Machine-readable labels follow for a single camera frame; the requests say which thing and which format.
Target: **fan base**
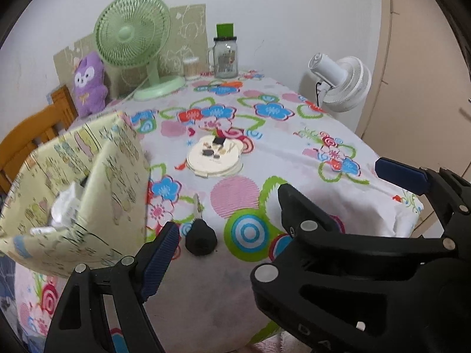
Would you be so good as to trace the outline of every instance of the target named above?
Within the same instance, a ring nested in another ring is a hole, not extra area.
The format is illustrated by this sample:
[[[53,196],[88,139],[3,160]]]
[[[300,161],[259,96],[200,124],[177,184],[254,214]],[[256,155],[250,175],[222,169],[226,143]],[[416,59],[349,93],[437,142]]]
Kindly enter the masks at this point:
[[[185,79],[182,76],[166,76],[160,78],[159,84],[152,86],[148,85],[149,82],[146,82],[146,84],[135,91],[134,99],[136,101],[147,101],[173,93],[185,86]]]

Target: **green fan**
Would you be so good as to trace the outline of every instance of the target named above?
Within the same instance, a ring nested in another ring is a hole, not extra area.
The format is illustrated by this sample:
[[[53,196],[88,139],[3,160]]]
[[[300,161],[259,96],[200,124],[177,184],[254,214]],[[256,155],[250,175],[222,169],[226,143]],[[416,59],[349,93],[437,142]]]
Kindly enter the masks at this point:
[[[160,77],[157,70],[157,54],[170,35],[170,11],[162,0],[114,0],[98,17],[94,35],[106,63],[147,65],[148,80],[135,91],[136,100],[162,97],[185,85],[183,77]]]

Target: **cotton swab container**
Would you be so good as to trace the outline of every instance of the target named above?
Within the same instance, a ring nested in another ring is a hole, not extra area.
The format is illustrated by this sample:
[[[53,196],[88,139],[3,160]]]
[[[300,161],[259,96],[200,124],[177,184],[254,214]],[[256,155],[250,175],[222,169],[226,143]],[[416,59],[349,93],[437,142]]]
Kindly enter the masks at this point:
[[[200,77],[200,58],[191,57],[183,60],[183,73],[187,81],[193,81]]]

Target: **white fan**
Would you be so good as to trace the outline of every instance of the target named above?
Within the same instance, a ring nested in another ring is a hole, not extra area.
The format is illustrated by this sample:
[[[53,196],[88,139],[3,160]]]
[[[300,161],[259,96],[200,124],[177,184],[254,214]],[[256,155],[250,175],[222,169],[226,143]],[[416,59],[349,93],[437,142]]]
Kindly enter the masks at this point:
[[[317,84],[317,104],[337,113],[358,106],[371,87],[370,70],[356,57],[335,62],[318,53],[309,61],[309,69],[321,79]]]

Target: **chair backrest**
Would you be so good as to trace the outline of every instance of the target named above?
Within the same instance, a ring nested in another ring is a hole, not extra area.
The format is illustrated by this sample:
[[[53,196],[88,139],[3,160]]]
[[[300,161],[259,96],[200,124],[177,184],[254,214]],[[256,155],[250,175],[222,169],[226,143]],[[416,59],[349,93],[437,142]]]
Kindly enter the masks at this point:
[[[0,189],[8,193],[11,182],[28,155],[38,146],[35,140],[46,143],[57,137],[54,126],[62,124],[67,130],[77,118],[69,90],[61,87],[51,94],[53,103],[25,119],[0,143]]]

